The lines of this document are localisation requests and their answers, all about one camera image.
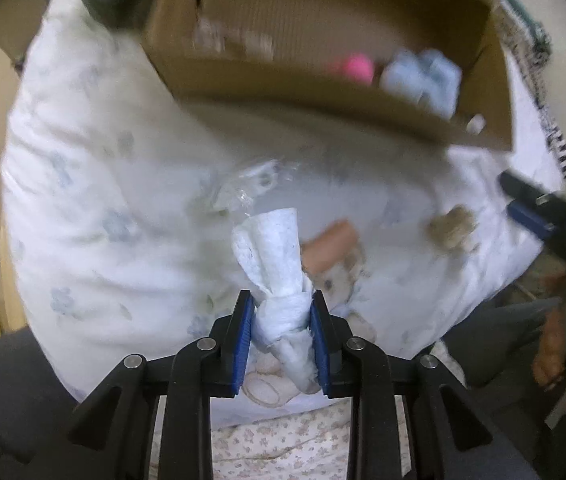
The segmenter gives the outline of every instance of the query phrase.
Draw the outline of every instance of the pink ball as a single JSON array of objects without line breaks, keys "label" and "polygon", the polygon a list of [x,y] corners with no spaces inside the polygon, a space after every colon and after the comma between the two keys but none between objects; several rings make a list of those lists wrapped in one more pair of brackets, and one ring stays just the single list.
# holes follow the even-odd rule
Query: pink ball
[{"label": "pink ball", "polygon": [[365,54],[351,54],[334,66],[334,72],[369,86],[374,79],[374,62]]}]

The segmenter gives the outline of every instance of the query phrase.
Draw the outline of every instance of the human hand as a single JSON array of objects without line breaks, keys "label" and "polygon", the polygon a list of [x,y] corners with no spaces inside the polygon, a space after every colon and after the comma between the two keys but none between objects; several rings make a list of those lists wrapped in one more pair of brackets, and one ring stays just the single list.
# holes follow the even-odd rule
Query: human hand
[{"label": "human hand", "polygon": [[564,371],[566,348],[564,321],[560,310],[552,310],[546,318],[538,352],[532,362],[534,380],[539,386],[551,387]]}]

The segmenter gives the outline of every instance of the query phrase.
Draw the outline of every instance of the blue flower pattern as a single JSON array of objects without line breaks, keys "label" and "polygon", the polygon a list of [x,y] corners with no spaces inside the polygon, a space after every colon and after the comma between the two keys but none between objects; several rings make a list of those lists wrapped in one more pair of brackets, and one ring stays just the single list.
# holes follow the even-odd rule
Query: blue flower pattern
[{"label": "blue flower pattern", "polygon": [[402,218],[402,205],[392,197],[387,201],[383,214],[381,215],[381,222],[384,227],[400,223]]},{"label": "blue flower pattern", "polygon": [[53,152],[50,154],[49,160],[52,163],[52,168],[56,172],[56,176],[58,177],[58,185],[63,188],[71,186],[74,181],[67,171],[67,159],[60,153]]},{"label": "blue flower pattern", "polygon": [[72,291],[69,287],[55,287],[51,291],[52,301],[49,304],[50,308],[61,316],[70,316],[74,313],[74,298]]},{"label": "blue flower pattern", "polygon": [[138,238],[138,233],[134,232],[136,224],[126,212],[113,209],[107,211],[102,225],[110,242],[132,243]]},{"label": "blue flower pattern", "polygon": [[12,242],[12,259],[15,263],[20,262],[25,254],[25,244],[21,240]]},{"label": "blue flower pattern", "polygon": [[102,72],[102,68],[97,65],[87,67],[85,70],[80,72],[78,75],[78,81],[82,89],[85,92],[88,92],[97,86],[102,78]]},{"label": "blue flower pattern", "polygon": [[209,334],[214,319],[211,316],[194,316],[191,324],[188,326],[188,334],[199,339]]},{"label": "blue flower pattern", "polygon": [[134,136],[131,132],[124,132],[116,141],[118,153],[121,157],[131,159],[134,156]]}]

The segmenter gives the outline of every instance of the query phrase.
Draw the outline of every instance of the metal screw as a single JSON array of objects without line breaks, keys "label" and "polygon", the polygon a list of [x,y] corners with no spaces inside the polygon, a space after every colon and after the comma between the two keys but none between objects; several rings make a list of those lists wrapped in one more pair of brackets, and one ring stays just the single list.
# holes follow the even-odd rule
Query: metal screw
[{"label": "metal screw", "polygon": [[347,345],[350,350],[362,350],[365,348],[365,340],[359,337],[350,337]]},{"label": "metal screw", "polygon": [[426,354],[420,358],[420,364],[425,368],[436,368],[438,366],[438,359],[433,355]]},{"label": "metal screw", "polygon": [[125,368],[138,368],[143,363],[143,358],[138,354],[128,355],[123,359]]},{"label": "metal screw", "polygon": [[216,347],[216,341],[211,337],[204,337],[198,340],[196,346],[199,350],[213,350]]}]

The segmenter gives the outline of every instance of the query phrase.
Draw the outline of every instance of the patterned fabric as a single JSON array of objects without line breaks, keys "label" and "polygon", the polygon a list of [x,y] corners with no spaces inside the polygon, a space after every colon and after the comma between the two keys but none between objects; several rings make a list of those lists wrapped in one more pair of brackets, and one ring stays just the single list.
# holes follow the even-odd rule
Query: patterned fabric
[{"label": "patterned fabric", "polygon": [[[407,423],[395,397],[402,474],[411,468]],[[214,480],[344,480],[348,469],[351,403],[212,432]],[[158,476],[160,433],[155,433],[150,480]]]},{"label": "patterned fabric", "polygon": [[[173,354],[231,311],[246,278],[228,243],[231,220],[209,210],[210,197],[246,160],[263,158],[303,163],[294,179],[259,197],[256,213],[297,207],[304,240],[343,216],[362,234],[354,259],[319,276],[340,315],[392,355],[411,358],[440,338],[540,250],[508,220],[498,174],[513,168],[549,190],[562,185],[509,55],[507,67],[514,130],[524,132],[516,151],[441,150],[305,110],[184,107],[135,37],[94,23],[80,0],[52,0],[10,113],[1,171],[18,291],[61,382],[83,399],[126,355]],[[440,254],[422,229],[458,203],[479,225],[480,246],[462,258]],[[328,448],[328,463],[316,444],[347,448],[339,418],[346,414],[293,415],[327,403],[321,395],[296,395],[277,408],[244,393],[213,399],[215,428],[249,425],[232,430],[242,431],[234,446],[243,442],[249,452],[215,447],[219,477],[260,467],[265,448],[251,454],[252,446],[277,447],[266,455],[273,471],[258,478],[339,475],[344,452]],[[284,415],[308,428],[293,431],[290,450],[282,447],[289,434],[253,424]],[[224,433],[215,435],[224,446]],[[248,462],[232,462],[241,452]],[[299,460],[307,468],[295,467]]]},{"label": "patterned fabric", "polygon": [[552,40],[543,24],[530,15],[520,0],[498,0],[494,17],[500,40],[512,53],[534,98],[547,148],[566,178],[566,141],[547,105],[543,78],[543,69],[552,55]]}]

